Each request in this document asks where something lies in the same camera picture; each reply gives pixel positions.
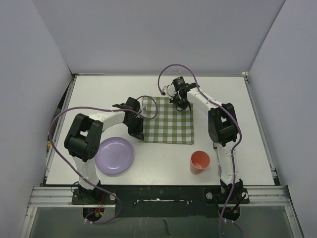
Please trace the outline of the green white checkered cloth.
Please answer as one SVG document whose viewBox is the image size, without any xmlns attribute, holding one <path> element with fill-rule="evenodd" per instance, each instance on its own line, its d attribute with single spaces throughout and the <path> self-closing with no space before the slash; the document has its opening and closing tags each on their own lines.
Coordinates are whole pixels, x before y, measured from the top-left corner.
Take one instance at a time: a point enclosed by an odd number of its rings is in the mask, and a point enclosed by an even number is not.
<svg viewBox="0 0 317 238">
<path fill-rule="evenodd" d="M 179 109 L 167 97 L 142 99 L 145 116 L 144 143 L 188 144 L 194 143 L 194 115 L 191 109 Z"/>
</svg>

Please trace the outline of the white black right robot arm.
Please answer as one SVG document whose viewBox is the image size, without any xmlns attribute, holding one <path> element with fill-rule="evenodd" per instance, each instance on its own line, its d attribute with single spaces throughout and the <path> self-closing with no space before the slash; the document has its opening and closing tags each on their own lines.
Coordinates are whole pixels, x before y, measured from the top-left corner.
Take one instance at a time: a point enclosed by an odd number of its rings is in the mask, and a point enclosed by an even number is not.
<svg viewBox="0 0 317 238">
<path fill-rule="evenodd" d="M 178 77 L 171 84 L 164 86 L 163 95 L 178 109 L 185 110 L 195 106 L 208 117 L 208 134 L 213 142 L 218 159 L 218 175 L 220 181 L 227 185 L 221 189 L 220 196 L 227 203 L 238 197 L 236 187 L 230 185 L 238 181 L 238 170 L 235 162 L 240 129 L 237 126 L 235 109 L 231 103 L 223 104 L 203 92 L 196 83 L 186 83 Z"/>
</svg>

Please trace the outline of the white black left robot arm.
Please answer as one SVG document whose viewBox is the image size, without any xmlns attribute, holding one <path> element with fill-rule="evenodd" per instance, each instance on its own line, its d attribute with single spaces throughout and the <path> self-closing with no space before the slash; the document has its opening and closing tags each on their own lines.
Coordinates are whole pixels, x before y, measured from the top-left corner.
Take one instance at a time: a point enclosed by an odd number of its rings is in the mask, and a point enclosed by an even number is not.
<svg viewBox="0 0 317 238">
<path fill-rule="evenodd" d="M 96 173 L 95 156 L 98 152 L 102 133 L 116 125 L 127 126 L 128 134 L 138 140 L 144 140 L 144 119 L 141 104 L 129 97 L 126 103 L 114 104 L 112 109 L 92 115 L 77 114 L 64 141 L 64 147 L 73 157 L 76 169 L 81 174 L 79 188 L 83 198 L 94 204 L 100 200 L 101 191 L 96 188 L 100 180 Z"/>
</svg>

